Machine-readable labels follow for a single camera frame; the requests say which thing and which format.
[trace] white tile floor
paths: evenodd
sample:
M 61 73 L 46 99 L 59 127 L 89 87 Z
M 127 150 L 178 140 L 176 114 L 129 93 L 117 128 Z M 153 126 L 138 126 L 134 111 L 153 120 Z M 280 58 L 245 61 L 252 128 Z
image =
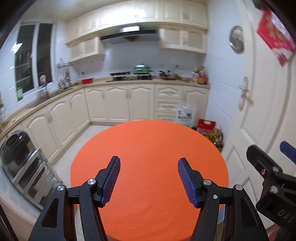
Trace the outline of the white tile floor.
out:
M 70 184 L 70 168 L 72 161 L 76 157 L 79 150 L 87 143 L 92 137 L 101 131 L 109 128 L 110 126 L 90 126 L 74 143 L 70 148 L 65 152 L 61 159 L 53 166 L 54 170 L 57 172 L 59 177 L 63 180 L 64 184 L 67 187 L 71 187 Z M 75 213 L 75 229 L 77 241 L 84 241 L 80 211 L 77 209 Z

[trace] green pot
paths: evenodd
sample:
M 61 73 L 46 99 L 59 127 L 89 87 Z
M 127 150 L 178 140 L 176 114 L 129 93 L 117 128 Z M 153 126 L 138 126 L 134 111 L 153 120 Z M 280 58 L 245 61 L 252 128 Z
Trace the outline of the green pot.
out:
M 148 74 L 150 67 L 144 64 L 139 64 L 133 68 L 133 74 Z

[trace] kitchen sink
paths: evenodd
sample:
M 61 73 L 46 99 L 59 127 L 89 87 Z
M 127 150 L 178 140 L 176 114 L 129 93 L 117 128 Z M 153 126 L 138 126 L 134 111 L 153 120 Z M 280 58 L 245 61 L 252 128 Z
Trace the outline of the kitchen sink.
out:
M 35 102 L 34 104 L 28 106 L 27 109 L 29 109 L 29 108 L 33 108 L 33 107 L 36 107 L 36 106 L 42 104 L 43 102 L 45 102 L 45 101 L 47 101 L 47 100 L 49 100 L 49 99 L 51 99 L 51 98 L 53 98 L 53 97 L 55 97 L 55 96 L 61 94 L 61 93 L 67 92 L 67 91 L 69 91 L 69 90 L 72 90 L 72 89 L 73 89 L 73 87 L 71 87 L 71 88 L 67 88 L 67 89 L 64 89 L 64 90 L 59 90 L 59 91 L 57 91 L 57 92 L 55 92 L 55 93 L 53 93 L 53 94 L 50 94 L 48 97 L 44 97 L 44 98 L 42 98 L 41 100 Z

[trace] drawer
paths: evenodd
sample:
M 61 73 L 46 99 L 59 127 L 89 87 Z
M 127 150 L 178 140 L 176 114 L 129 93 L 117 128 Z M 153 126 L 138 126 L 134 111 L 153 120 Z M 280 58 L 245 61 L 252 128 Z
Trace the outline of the drawer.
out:
M 182 100 L 174 99 L 154 99 L 154 111 L 165 113 L 176 113 L 177 104 L 182 103 Z
M 156 85 L 155 98 L 183 99 L 183 86 L 181 85 Z
M 173 113 L 160 113 L 160 112 L 154 113 L 154 119 L 159 120 L 159 121 L 169 121 L 169 122 L 175 123 L 176 116 L 177 116 L 177 114 L 173 114 Z

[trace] gas stove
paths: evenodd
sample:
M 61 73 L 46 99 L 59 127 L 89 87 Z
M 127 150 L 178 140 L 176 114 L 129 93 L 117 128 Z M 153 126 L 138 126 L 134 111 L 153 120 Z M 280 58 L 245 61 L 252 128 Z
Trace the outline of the gas stove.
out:
M 113 73 L 110 74 L 113 79 L 111 81 L 125 81 L 125 80 L 152 80 L 150 74 L 131 74 L 131 72 Z

